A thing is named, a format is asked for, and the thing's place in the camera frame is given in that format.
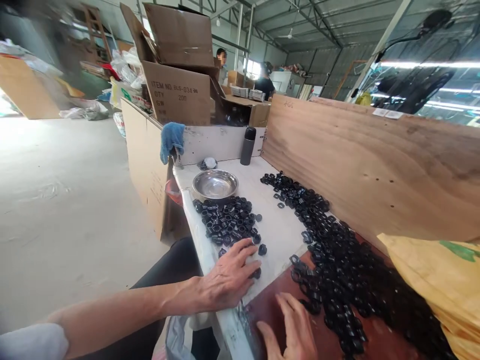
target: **concrete floor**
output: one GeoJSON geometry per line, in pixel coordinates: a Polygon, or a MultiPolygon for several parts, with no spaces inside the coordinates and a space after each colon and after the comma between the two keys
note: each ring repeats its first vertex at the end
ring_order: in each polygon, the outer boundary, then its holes
{"type": "Polygon", "coordinates": [[[0,118],[0,334],[128,288],[168,248],[113,120],[0,118]]]}

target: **warehouse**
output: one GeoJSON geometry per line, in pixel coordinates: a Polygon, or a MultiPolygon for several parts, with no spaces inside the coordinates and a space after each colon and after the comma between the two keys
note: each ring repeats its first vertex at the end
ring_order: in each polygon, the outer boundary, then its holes
{"type": "Polygon", "coordinates": [[[0,6],[1,359],[477,359],[479,2],[0,6]]]}

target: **white table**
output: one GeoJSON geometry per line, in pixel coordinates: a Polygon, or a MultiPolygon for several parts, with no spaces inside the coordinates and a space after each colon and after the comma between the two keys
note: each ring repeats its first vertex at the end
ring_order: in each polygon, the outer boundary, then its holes
{"type": "MultiPolygon", "coordinates": [[[[277,206],[280,201],[273,197],[272,186],[260,182],[265,173],[278,173],[278,170],[263,158],[253,157],[249,166],[241,165],[239,159],[219,161],[217,168],[226,170],[238,178],[239,187],[236,195],[247,198],[252,203],[252,213],[261,214],[263,217],[254,227],[261,235],[261,243],[267,246],[267,254],[265,256],[256,254],[251,259],[261,260],[261,276],[242,299],[245,306],[290,266],[289,258],[293,254],[301,256],[307,251],[301,236],[305,227],[298,221],[292,209],[288,206],[283,209],[277,206]]],[[[196,165],[173,168],[200,266],[203,273],[208,274],[218,260],[220,247],[207,238],[205,225],[192,203],[196,198],[192,182],[200,172],[196,165]]],[[[219,311],[216,315],[232,359],[254,359],[256,356],[249,346],[238,310],[219,311]]]]}

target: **pile of black rubber parts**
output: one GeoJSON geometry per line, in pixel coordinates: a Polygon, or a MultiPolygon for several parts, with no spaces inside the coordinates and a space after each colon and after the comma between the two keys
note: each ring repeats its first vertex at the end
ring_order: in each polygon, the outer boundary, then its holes
{"type": "MultiPolygon", "coordinates": [[[[252,213],[252,203],[245,197],[230,196],[218,202],[198,199],[193,200],[193,206],[201,215],[201,221],[206,227],[206,237],[219,246],[231,247],[241,239],[251,238],[252,244],[258,245],[262,241],[259,231],[254,227],[256,222],[262,221],[261,214],[252,213]]],[[[227,250],[223,247],[218,252],[221,258],[227,250]]],[[[267,253],[265,244],[258,247],[258,254],[267,253]]],[[[252,277],[258,279],[261,270],[258,269],[252,277]]]]}
{"type": "Polygon", "coordinates": [[[282,171],[265,174],[260,182],[273,187],[279,208],[290,207],[305,225],[301,236],[315,267],[293,255],[291,278],[308,299],[300,301],[313,316],[319,316],[323,306],[324,323],[338,336],[346,360],[363,354],[369,341],[357,314],[383,319],[428,359],[456,359],[427,302],[367,242],[360,243],[347,223],[326,214],[327,200],[282,171]]]}

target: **person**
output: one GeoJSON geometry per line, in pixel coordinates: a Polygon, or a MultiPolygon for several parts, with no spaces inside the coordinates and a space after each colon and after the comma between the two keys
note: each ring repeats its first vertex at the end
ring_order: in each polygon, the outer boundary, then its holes
{"type": "MultiPolygon", "coordinates": [[[[1,335],[0,359],[151,360],[166,317],[238,305],[254,283],[251,274],[261,265],[258,260],[247,262],[257,250],[251,238],[240,240],[210,273],[198,276],[195,245],[191,238],[184,238],[131,289],[66,307],[44,323],[1,335]]],[[[272,328],[257,323],[268,360],[316,360],[317,348],[303,305],[286,293],[278,294],[277,302],[285,320],[283,355],[272,328]]],[[[202,347],[209,350],[205,343],[202,347]]]]}
{"type": "Polygon", "coordinates": [[[272,64],[268,61],[264,61],[261,64],[260,78],[255,81],[255,90],[260,90],[264,93],[264,100],[267,101],[275,93],[275,86],[272,80],[270,80],[270,74],[272,73],[272,64]]]}
{"type": "Polygon", "coordinates": [[[221,47],[216,51],[216,58],[220,60],[220,74],[218,75],[218,83],[220,85],[226,85],[226,79],[228,76],[227,66],[227,52],[221,47]]]}

